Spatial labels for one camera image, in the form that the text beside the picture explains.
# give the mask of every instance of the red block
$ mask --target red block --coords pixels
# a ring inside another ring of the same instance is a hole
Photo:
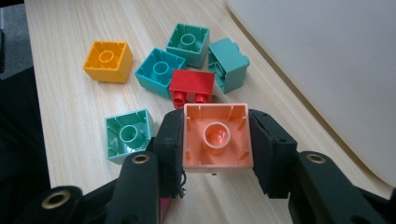
[[[211,103],[214,73],[175,69],[169,93],[176,109],[186,103]]]

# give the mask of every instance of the gray carpet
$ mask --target gray carpet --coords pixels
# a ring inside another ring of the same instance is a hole
[[[0,29],[4,33],[4,71],[1,79],[33,66],[24,4],[0,8]]]

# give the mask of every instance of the yellow-orange block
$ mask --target yellow-orange block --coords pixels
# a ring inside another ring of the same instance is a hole
[[[96,81],[126,82],[133,58],[126,42],[94,41],[83,69]]]

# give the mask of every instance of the blue-green block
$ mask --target blue-green block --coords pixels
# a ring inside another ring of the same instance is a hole
[[[219,40],[209,46],[208,69],[223,93],[236,90],[244,84],[249,60],[239,52],[230,38]]]
[[[208,45],[208,28],[179,23],[166,45],[166,51],[185,58],[187,66],[202,67]]]
[[[153,136],[154,125],[147,109],[106,118],[107,159],[122,164],[128,155],[146,150]]]
[[[170,99],[169,84],[174,69],[186,69],[186,59],[154,49],[134,73],[140,86]]]

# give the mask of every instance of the light wood tabletop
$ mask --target light wood tabletop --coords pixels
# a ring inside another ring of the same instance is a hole
[[[180,22],[208,27],[211,43],[230,37],[249,57],[244,86],[223,94],[215,85],[216,103],[247,103],[269,113],[296,139],[299,151],[326,154],[354,185],[389,198],[391,187],[265,60],[223,0],[26,0],[25,5],[53,188],[78,186],[86,194],[119,176],[120,166],[106,159],[106,117],[146,108],[158,131],[173,104],[142,88],[134,72],[153,48],[165,49]],[[128,43],[134,61],[126,83],[93,81],[83,71],[95,40]],[[202,70],[207,71],[207,58]],[[269,200],[253,172],[188,174],[185,189],[186,196],[173,201],[166,223],[291,223],[287,200]]]

